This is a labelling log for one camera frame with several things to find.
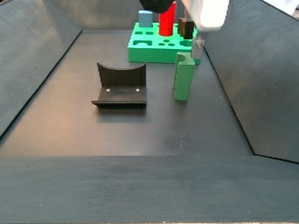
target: red peg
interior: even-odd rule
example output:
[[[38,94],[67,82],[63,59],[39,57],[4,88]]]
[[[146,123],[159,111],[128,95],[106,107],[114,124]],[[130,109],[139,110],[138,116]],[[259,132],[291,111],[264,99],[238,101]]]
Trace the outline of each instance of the red peg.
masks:
[[[174,35],[175,7],[176,2],[172,3],[170,10],[159,15],[159,34],[164,37]]]

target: green pegboard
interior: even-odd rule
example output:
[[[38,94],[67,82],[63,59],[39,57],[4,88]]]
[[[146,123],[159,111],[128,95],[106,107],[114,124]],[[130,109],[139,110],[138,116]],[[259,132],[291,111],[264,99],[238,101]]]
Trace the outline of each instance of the green pegboard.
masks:
[[[190,52],[192,41],[180,37],[178,24],[174,25],[172,36],[163,37],[159,35],[158,23],[154,23],[154,27],[139,27],[136,23],[127,48],[128,60],[132,62],[175,63],[176,53]]]

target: green stand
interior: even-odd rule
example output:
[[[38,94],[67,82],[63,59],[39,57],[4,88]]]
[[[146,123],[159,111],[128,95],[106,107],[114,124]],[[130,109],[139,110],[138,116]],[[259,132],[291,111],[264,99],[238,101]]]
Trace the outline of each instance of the green stand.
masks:
[[[195,61],[190,52],[178,52],[174,76],[174,99],[187,101],[190,98]]]
[[[152,27],[140,27],[136,23],[127,49],[128,61],[175,63],[176,53],[190,52],[192,41],[180,37],[178,24],[174,25],[172,36],[163,37],[159,35],[158,23],[154,23]]]

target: black u-shaped block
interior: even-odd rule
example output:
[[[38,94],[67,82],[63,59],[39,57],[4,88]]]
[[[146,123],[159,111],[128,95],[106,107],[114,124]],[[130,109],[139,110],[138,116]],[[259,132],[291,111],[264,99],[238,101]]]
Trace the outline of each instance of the black u-shaped block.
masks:
[[[144,107],[146,64],[132,69],[115,69],[98,63],[102,83],[99,97],[92,103],[99,107]]]

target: gray wall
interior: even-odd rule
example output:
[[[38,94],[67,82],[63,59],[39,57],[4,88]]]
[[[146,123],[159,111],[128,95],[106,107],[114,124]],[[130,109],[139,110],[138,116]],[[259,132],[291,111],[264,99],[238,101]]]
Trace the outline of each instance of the gray wall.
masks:
[[[79,34],[52,0],[0,5],[0,136]]]
[[[299,21],[260,0],[231,0],[206,49],[259,155],[299,162]]]
[[[139,0],[54,0],[84,30],[132,30],[138,22]],[[178,1],[176,16],[183,16]]]

